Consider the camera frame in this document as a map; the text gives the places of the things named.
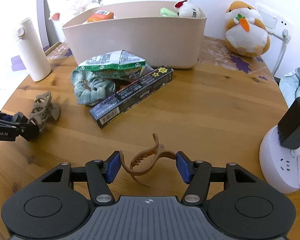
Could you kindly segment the brown hair claw clip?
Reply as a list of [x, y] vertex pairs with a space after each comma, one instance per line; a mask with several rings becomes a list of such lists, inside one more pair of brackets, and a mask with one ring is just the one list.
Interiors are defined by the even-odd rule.
[[154, 139], [154, 146], [136, 154], [129, 166], [126, 165], [125, 156], [123, 152], [120, 151], [121, 166], [128, 174], [130, 174], [131, 178], [136, 183], [144, 187], [150, 186], [139, 181], [136, 177], [143, 176], [150, 172], [160, 158], [176, 159], [176, 154], [173, 151], [166, 150], [165, 145], [159, 142], [157, 133], [153, 133], [152, 136]]

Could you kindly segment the orange bottle with label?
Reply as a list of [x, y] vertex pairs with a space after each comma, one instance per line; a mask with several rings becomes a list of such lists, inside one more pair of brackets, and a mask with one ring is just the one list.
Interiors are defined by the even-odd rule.
[[103, 20], [111, 20], [114, 18], [114, 13], [111, 11], [106, 11], [106, 10], [98, 10], [95, 12], [93, 15], [91, 15], [87, 22], [98, 22], [98, 21], [103, 21]]

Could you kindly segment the small white plush red heart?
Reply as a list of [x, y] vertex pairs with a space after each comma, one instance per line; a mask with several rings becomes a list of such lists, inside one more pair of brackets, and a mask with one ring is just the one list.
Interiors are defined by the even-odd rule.
[[175, 3], [174, 9], [176, 10], [177, 15], [179, 17], [183, 17], [183, 18], [201, 18], [202, 17], [202, 13], [201, 13], [200, 9], [196, 5], [189, 3], [187, 0], [183, 0], [183, 1]]

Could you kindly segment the light green snack bag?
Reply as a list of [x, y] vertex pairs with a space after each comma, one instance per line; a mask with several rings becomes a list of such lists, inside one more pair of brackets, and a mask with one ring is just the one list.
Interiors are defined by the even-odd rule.
[[160, 9], [160, 16], [161, 17], [178, 17], [178, 14], [166, 7]]

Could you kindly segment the grey hair claw clip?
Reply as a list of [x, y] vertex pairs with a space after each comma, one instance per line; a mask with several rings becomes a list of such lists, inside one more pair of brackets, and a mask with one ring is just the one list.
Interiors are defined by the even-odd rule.
[[35, 124], [39, 129], [43, 129], [49, 117], [57, 121], [60, 114], [60, 105], [52, 103], [52, 93], [47, 91], [36, 96], [27, 124]]

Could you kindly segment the black long toothpaste box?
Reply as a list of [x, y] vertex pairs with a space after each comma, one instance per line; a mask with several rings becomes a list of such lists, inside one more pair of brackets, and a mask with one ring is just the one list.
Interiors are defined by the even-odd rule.
[[118, 116], [171, 82], [173, 74], [174, 70], [166, 66], [155, 69], [104, 99], [89, 113], [99, 128], [104, 128]]

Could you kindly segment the white thermos bottle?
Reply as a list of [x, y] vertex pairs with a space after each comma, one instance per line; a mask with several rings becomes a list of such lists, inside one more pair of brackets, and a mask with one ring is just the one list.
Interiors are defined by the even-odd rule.
[[38, 82], [45, 79], [52, 69], [30, 18], [18, 25], [16, 37], [19, 56], [32, 80]]

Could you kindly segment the green plaid scrunchie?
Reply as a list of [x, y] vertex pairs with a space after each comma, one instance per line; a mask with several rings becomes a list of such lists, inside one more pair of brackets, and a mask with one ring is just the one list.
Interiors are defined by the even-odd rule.
[[116, 92], [115, 82], [87, 70], [74, 69], [70, 79], [79, 105], [94, 106]]

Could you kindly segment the white round power strip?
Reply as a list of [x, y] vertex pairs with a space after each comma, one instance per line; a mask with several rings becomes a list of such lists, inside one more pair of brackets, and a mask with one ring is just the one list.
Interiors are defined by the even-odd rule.
[[277, 126], [264, 136], [259, 161], [267, 183], [281, 193], [300, 189], [300, 148], [293, 150], [281, 146]]

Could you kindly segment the black power adapter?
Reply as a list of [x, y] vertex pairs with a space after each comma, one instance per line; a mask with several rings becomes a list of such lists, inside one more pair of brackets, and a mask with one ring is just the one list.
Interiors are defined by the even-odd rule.
[[281, 146], [300, 148], [300, 97], [297, 97], [277, 124]]

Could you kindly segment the green white snack packet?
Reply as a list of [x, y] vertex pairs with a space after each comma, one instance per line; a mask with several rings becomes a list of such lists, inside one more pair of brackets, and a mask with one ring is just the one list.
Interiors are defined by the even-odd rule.
[[146, 68], [146, 60], [130, 51], [117, 50], [94, 56], [77, 67], [80, 71], [93, 72], [102, 79], [117, 79], [133, 82]]

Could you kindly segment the white plush lamb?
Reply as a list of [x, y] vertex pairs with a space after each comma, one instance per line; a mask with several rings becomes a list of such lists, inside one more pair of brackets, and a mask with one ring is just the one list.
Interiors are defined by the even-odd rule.
[[49, 20], [68, 22], [81, 13], [99, 7], [103, 0], [63, 0], [61, 5], [50, 13]]

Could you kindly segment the light blue folded cloth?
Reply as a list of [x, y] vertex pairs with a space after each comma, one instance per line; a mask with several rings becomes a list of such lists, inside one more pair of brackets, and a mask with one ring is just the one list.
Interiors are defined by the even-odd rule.
[[289, 108], [300, 97], [300, 67], [282, 77], [279, 88]]

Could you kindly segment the beige plastic storage bin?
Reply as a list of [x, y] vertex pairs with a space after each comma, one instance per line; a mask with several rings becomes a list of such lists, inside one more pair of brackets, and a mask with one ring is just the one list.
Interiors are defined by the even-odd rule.
[[[207, 16], [161, 17], [160, 9], [173, 10], [171, 1], [141, 1], [104, 5], [87, 10], [63, 25], [62, 30], [76, 63], [117, 50], [130, 51], [151, 67], [188, 69], [198, 60]], [[88, 23], [98, 10], [114, 13], [111, 20]]]

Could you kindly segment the orange hamster plush with carrot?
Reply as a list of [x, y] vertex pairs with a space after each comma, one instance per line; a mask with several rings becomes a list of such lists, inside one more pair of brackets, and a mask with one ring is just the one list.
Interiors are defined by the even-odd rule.
[[234, 1], [225, 13], [225, 43], [245, 57], [261, 56], [270, 48], [270, 37], [261, 14], [242, 1]]

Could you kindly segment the wall socket plate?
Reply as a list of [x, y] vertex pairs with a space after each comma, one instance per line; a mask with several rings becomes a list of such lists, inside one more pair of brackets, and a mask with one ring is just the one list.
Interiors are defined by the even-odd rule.
[[282, 33], [284, 30], [290, 31], [290, 23], [279, 14], [271, 12], [261, 5], [257, 6], [257, 11], [262, 16], [263, 23], [266, 26], [268, 33], [276, 37], [283, 37]]

